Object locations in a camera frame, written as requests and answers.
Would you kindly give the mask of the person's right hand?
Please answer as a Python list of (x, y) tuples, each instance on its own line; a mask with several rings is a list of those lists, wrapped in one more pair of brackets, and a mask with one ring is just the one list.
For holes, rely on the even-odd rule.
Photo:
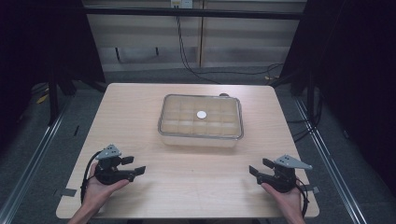
[(297, 188), (280, 193), (267, 183), (262, 183), (262, 188), (275, 200), (276, 206), (289, 224), (305, 224), (302, 215), (301, 193)]

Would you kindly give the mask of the person's left hand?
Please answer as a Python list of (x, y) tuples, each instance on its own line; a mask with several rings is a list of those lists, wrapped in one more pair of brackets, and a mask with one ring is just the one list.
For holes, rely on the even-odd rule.
[(94, 163), (91, 166), (90, 179), (88, 181), (81, 206), (84, 213), (89, 217), (95, 215), (115, 191), (122, 189), (129, 184), (129, 181), (125, 179), (112, 185), (102, 184), (93, 176), (96, 165), (97, 163)]

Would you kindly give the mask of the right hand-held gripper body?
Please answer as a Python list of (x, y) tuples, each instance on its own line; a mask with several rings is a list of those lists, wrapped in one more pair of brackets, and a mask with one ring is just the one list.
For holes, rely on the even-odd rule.
[(293, 158), (290, 155), (283, 155), (272, 161), (275, 164), (273, 175), (258, 173), (257, 183), (267, 183), (280, 193), (286, 193), (295, 188), (297, 177), (296, 169), (312, 170), (313, 166)]

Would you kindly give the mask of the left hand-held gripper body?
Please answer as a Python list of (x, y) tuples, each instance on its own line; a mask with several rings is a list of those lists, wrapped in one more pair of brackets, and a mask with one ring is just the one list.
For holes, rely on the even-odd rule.
[(134, 181), (134, 171), (120, 171), (118, 169), (121, 164), (121, 152), (114, 146), (105, 147), (95, 157), (98, 160), (94, 176), (104, 185), (112, 185), (120, 180), (126, 179), (129, 182)]

